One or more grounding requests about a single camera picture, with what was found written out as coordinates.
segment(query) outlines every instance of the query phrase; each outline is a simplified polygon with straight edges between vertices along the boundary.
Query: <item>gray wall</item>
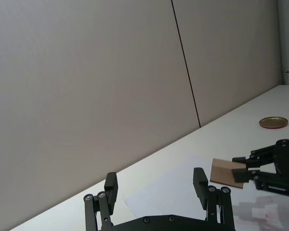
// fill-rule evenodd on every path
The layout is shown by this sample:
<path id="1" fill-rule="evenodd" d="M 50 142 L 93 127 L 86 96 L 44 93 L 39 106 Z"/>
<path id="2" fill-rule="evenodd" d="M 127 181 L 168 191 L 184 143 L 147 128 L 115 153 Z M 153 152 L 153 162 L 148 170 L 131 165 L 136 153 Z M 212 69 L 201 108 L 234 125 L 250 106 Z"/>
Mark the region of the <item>gray wall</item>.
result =
<path id="1" fill-rule="evenodd" d="M 197 128 L 168 0 L 0 0 L 0 230 Z"/>
<path id="2" fill-rule="evenodd" d="M 276 1 L 174 5 L 202 124 L 279 82 Z M 169 0 L 0 0 L 0 230 L 198 127 Z"/>
<path id="3" fill-rule="evenodd" d="M 276 0 L 174 0 L 201 125 L 281 80 Z"/>

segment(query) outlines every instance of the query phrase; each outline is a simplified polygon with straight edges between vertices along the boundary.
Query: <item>white tabletop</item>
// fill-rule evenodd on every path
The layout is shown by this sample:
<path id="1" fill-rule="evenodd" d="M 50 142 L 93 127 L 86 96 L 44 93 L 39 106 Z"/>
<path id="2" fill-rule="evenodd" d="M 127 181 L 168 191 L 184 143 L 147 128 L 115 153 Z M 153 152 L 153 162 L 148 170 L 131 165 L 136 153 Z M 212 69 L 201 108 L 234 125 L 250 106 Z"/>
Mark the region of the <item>white tabletop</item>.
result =
<path id="1" fill-rule="evenodd" d="M 267 116 L 282 116 L 289 121 L 289 86 L 277 86 L 120 171 L 118 173 L 119 191 L 114 214 L 111 217 L 112 222 L 116 225 L 135 219 L 124 204 L 124 199 L 192 155 L 231 160 L 232 157 L 248 156 L 251 150 L 273 145 L 279 139 L 289 139 L 289 125 L 272 130 L 259 126 L 259 120 Z M 103 190 L 104 181 L 12 230 L 85 231 L 83 197 L 88 193 L 96 195 Z"/>

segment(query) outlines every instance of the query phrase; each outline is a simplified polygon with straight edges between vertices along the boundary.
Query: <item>paper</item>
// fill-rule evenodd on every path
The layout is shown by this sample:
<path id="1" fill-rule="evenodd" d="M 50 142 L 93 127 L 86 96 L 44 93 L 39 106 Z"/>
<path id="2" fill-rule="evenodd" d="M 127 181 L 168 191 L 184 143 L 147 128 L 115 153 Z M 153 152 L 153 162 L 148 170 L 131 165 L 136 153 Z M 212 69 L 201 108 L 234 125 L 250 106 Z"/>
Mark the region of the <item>paper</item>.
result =
<path id="1" fill-rule="evenodd" d="M 193 156 L 125 203 L 137 218 L 174 214 L 204 219 L 206 211 L 193 186 L 193 170 L 202 167 L 210 179 L 211 163 L 211 159 Z M 222 186 L 212 182 L 209 185 Z M 229 188 L 237 231 L 289 231 L 289 197 L 256 190 L 252 182 L 245 183 L 244 189 Z"/>

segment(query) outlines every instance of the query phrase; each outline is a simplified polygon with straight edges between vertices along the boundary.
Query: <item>black line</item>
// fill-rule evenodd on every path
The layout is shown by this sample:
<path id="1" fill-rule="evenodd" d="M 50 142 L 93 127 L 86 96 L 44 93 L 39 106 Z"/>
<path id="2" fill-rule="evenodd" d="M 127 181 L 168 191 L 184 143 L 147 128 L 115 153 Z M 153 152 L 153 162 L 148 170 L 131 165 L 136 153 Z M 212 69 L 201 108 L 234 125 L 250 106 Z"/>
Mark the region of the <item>black line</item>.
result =
<path id="1" fill-rule="evenodd" d="M 187 62 L 186 62 L 186 57 L 185 57 L 185 52 L 184 52 L 184 48 L 183 48 L 183 44 L 182 44 L 181 34 L 180 34 L 178 20 L 177 20 L 177 15 L 175 14 L 175 10 L 174 10 L 173 0 L 171 0 L 171 5 L 172 5 L 172 10 L 173 10 L 173 14 L 174 14 L 175 23 L 177 25 L 177 30 L 178 30 L 178 34 L 179 34 L 180 43 L 181 43 L 181 48 L 182 48 L 182 53 L 183 53 L 183 57 L 184 57 L 185 67 L 186 67 L 186 70 L 187 70 L 187 76 L 188 76 L 188 80 L 189 80 L 189 85 L 190 85 L 191 90 L 192 90 L 192 95 L 193 95 L 194 105 L 195 105 L 195 109 L 196 109 L 197 119 L 198 119 L 199 127 L 201 127 L 200 120 L 199 120 L 199 114 L 198 114 L 198 110 L 197 110 L 197 106 L 196 106 L 195 95 L 194 95 L 194 91 L 193 91 L 193 87 L 192 87 L 192 81 L 191 81 L 191 77 L 189 75 Z"/>

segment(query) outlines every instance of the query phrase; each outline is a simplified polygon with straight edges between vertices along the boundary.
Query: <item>brown cardboard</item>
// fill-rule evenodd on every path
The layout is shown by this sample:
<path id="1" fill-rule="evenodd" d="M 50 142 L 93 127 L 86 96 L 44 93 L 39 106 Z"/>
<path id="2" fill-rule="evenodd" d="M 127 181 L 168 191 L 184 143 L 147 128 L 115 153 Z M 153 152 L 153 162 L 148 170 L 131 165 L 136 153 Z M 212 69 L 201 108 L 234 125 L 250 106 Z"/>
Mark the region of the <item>brown cardboard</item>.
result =
<path id="1" fill-rule="evenodd" d="M 242 189 L 244 183 L 236 183 L 231 171 L 237 168 L 246 168 L 246 165 L 214 158 L 212 161 L 210 181 Z"/>

